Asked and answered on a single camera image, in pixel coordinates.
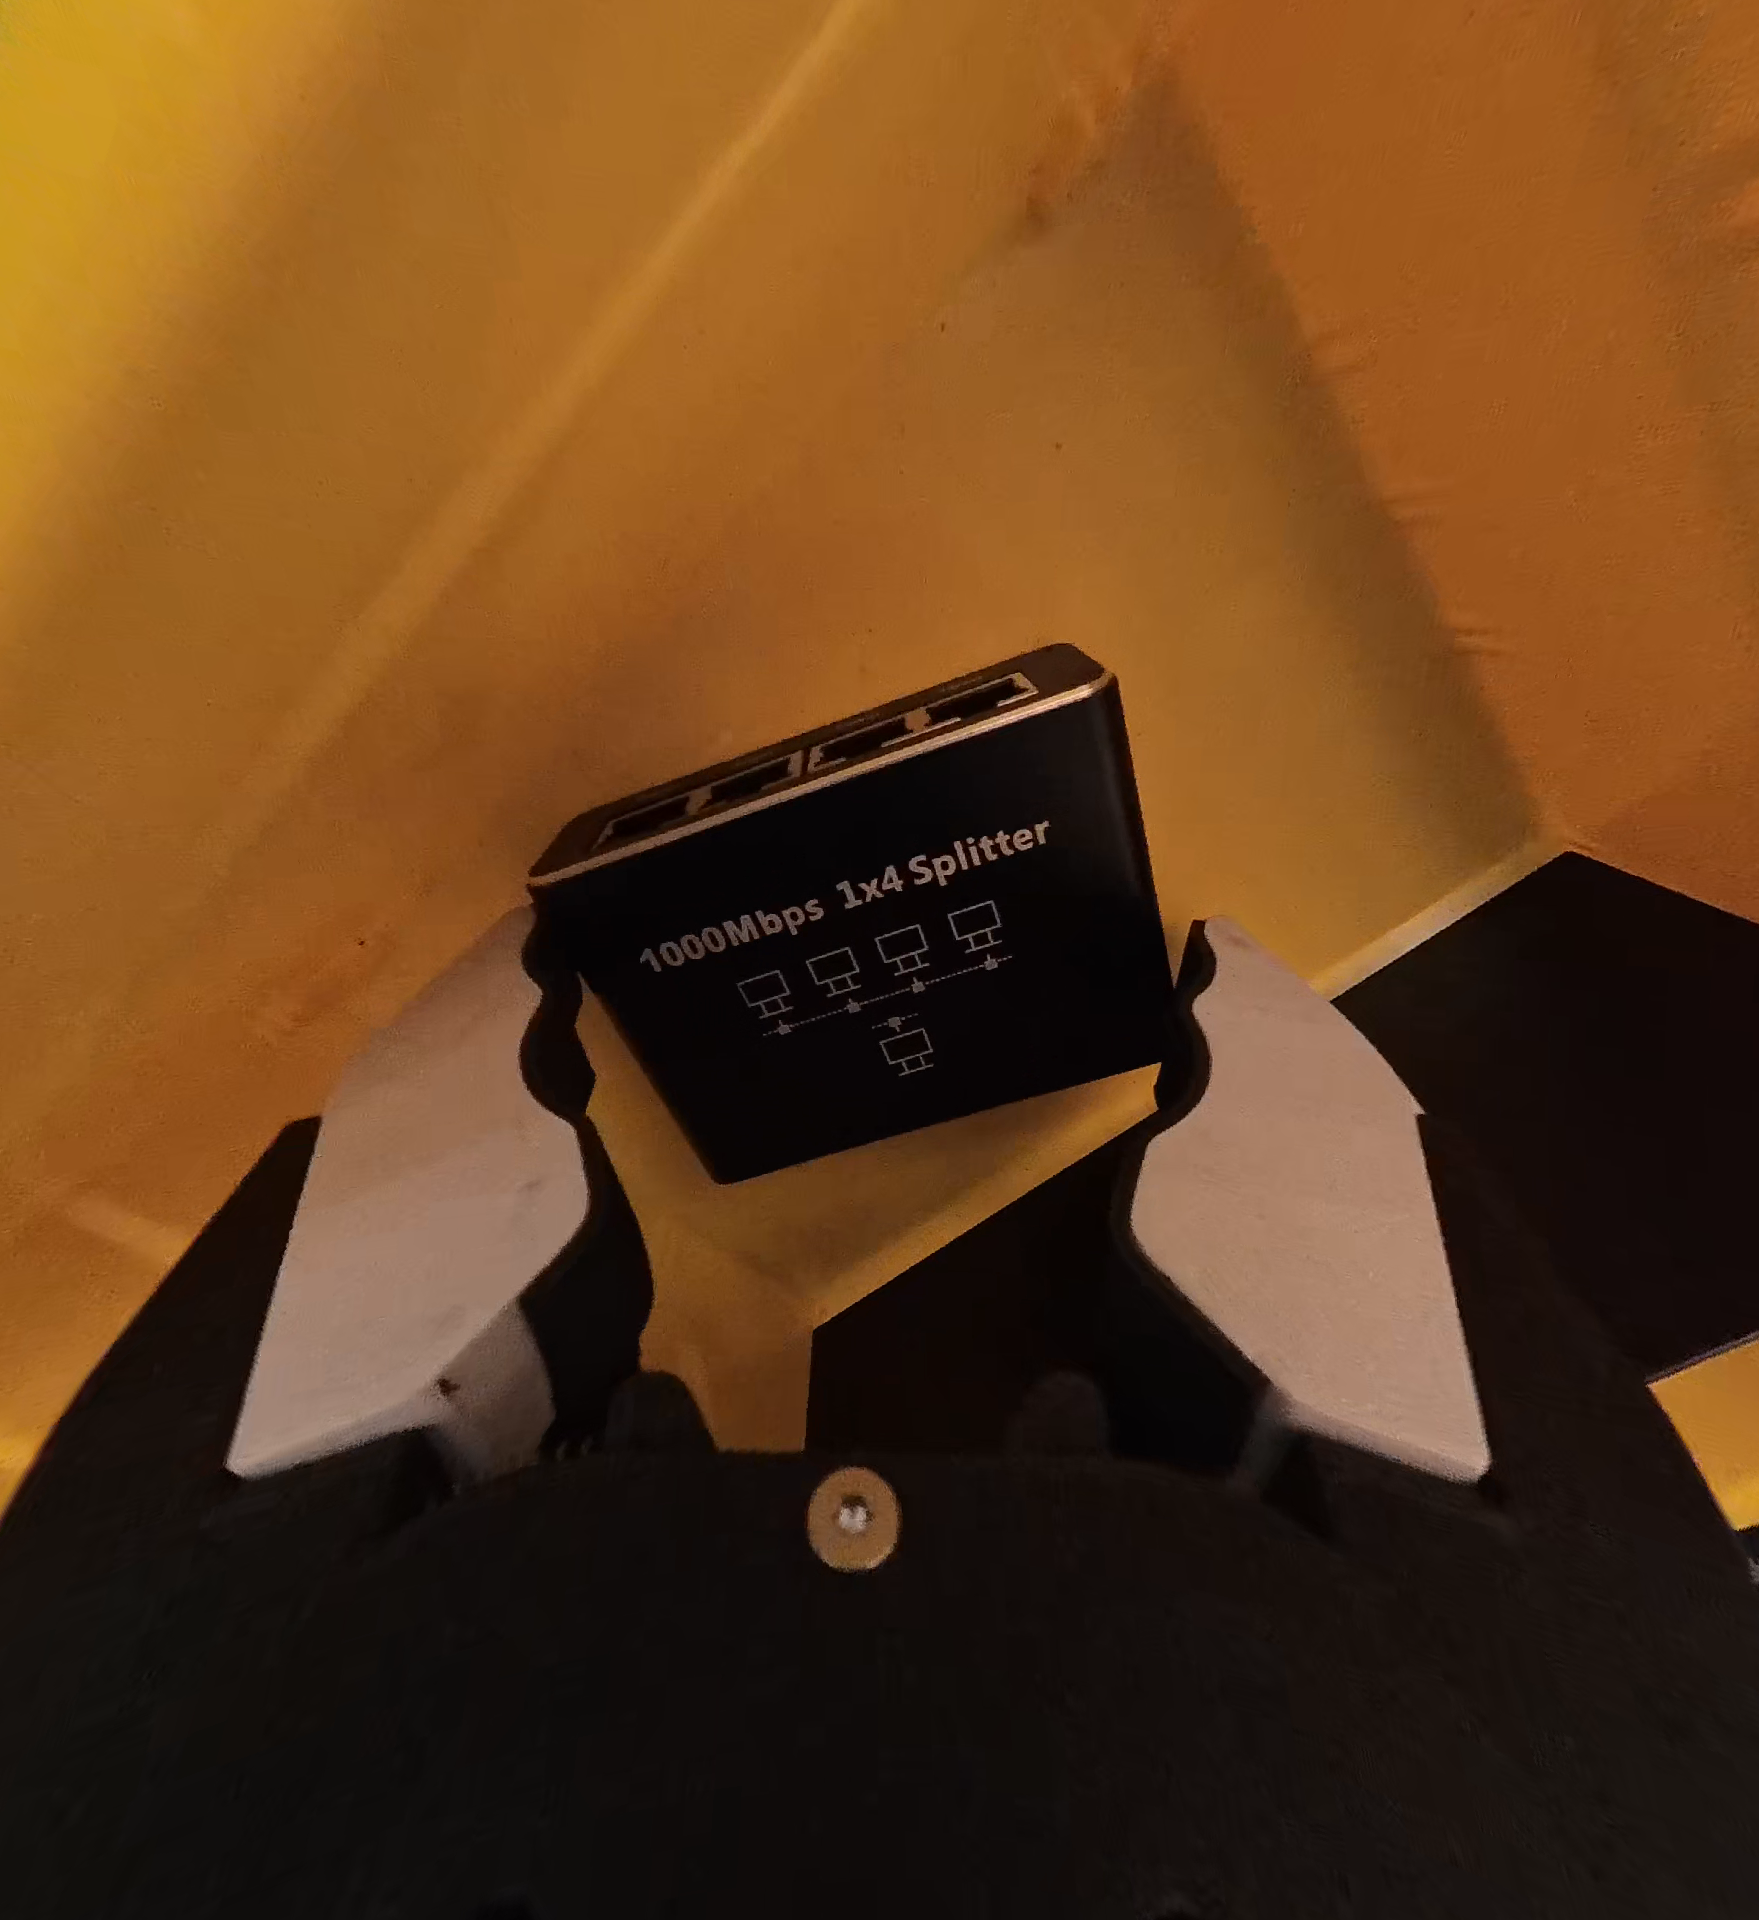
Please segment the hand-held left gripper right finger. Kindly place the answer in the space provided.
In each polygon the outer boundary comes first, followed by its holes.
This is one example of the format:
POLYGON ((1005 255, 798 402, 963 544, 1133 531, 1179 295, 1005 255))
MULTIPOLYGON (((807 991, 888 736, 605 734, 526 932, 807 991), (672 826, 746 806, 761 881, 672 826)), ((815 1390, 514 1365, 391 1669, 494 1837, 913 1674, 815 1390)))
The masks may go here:
POLYGON ((1192 926, 1175 1007, 1194 1081, 1121 1175, 1123 1255, 1247 1368, 1257 1426, 1480 1483, 1488 1428, 1414 1095, 1231 919, 1192 926))

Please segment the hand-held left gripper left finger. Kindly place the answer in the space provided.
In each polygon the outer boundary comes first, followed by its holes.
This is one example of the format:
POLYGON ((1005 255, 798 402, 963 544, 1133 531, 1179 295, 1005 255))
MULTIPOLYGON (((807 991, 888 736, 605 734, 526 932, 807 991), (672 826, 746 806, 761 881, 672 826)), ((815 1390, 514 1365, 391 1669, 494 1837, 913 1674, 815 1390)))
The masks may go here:
POLYGON ((399 1433, 485 1480, 602 1428, 652 1263, 586 1106, 578 979, 522 906, 349 1062, 289 1220, 228 1469, 399 1433))

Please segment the black ethernet switch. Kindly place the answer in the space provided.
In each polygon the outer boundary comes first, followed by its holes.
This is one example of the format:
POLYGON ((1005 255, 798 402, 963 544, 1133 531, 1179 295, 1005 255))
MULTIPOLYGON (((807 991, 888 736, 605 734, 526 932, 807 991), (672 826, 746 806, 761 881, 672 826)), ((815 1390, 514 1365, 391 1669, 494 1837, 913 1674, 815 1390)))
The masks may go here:
POLYGON ((1162 1057, 1121 689, 1067 643, 593 806, 528 895, 531 976, 722 1185, 1162 1057))

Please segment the yellow plastic bin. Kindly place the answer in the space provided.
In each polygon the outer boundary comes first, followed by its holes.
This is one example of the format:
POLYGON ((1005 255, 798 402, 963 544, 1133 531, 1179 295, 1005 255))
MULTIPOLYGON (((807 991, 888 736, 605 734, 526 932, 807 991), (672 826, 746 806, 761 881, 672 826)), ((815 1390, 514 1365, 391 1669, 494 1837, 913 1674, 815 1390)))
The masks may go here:
POLYGON ((1759 924, 1759 4, 0 4, 0 1514, 568 817, 1045 642, 1172 945, 1759 924))

